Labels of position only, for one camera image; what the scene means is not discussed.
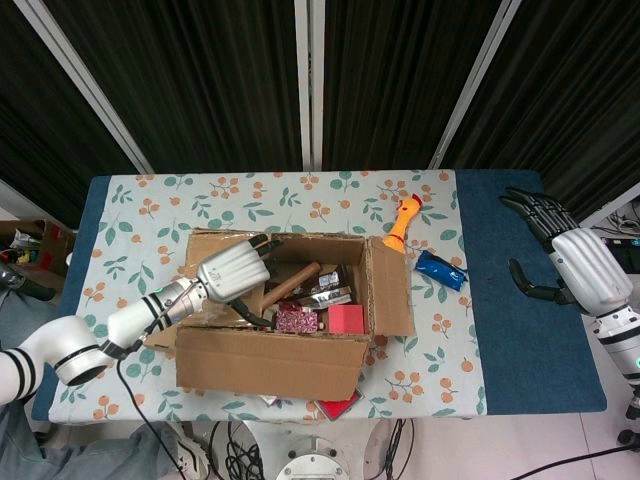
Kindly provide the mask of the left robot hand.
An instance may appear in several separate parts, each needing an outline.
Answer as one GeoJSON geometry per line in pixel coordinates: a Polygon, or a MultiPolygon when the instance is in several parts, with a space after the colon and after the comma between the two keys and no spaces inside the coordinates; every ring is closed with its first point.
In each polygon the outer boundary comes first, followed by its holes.
{"type": "Polygon", "coordinates": [[[263,258],[282,244],[282,240],[258,234],[212,254],[199,264],[196,285],[208,300],[229,306],[252,326],[271,328],[269,321],[250,311],[241,296],[270,279],[263,258]]]}

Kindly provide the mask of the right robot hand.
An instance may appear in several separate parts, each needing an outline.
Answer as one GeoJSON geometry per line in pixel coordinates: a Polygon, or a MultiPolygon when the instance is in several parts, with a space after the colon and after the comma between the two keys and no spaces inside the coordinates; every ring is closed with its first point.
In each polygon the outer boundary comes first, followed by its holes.
{"type": "Polygon", "coordinates": [[[512,278],[525,295],[559,305],[575,304],[594,317],[629,305],[633,285],[627,274],[601,238],[580,227],[559,201],[515,187],[508,187],[500,201],[526,221],[561,278],[557,287],[536,286],[511,259],[512,278]]]}

